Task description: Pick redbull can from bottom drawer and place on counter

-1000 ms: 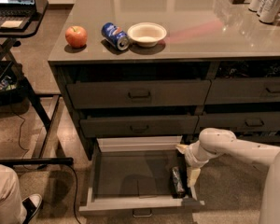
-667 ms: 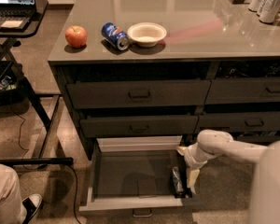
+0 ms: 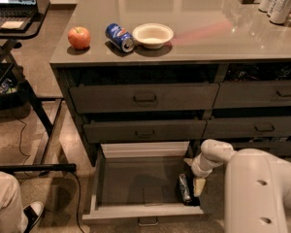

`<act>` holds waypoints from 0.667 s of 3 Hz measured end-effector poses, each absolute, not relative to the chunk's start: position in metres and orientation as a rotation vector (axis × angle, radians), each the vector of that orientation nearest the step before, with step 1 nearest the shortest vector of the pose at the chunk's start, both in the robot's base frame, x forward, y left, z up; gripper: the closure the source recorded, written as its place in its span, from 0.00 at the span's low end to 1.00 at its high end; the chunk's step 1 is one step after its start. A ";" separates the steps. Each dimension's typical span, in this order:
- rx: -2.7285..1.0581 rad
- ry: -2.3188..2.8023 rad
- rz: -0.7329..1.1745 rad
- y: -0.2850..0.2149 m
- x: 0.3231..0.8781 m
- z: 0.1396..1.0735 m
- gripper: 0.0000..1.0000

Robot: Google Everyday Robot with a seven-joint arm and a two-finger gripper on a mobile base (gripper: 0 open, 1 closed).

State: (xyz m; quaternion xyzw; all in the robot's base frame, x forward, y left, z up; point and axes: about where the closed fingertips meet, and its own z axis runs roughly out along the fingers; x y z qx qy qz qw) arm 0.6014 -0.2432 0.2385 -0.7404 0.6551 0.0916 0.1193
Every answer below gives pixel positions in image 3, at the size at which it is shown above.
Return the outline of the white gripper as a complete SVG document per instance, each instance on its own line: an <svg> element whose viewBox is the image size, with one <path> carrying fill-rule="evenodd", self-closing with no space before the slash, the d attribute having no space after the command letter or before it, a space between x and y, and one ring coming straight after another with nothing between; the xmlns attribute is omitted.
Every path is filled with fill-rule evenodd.
<svg viewBox="0 0 291 233"><path fill-rule="evenodd" d="M193 158L184 158L183 161L191 167L192 173L199 178L193 179L193 193L195 197L199 197L202 194L204 186L206 184L206 177L209 176L216 166L216 162L208 160L200 153Z"/></svg>

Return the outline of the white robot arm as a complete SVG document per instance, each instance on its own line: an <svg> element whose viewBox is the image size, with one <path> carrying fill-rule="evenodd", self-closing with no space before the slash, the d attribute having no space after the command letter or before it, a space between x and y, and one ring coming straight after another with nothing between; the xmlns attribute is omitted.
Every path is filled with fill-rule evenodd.
<svg viewBox="0 0 291 233"><path fill-rule="evenodd" d="M291 162L263 150L235 150L213 139L205 140L201 152L185 162L199 179L226 166L224 233L288 233Z"/></svg>

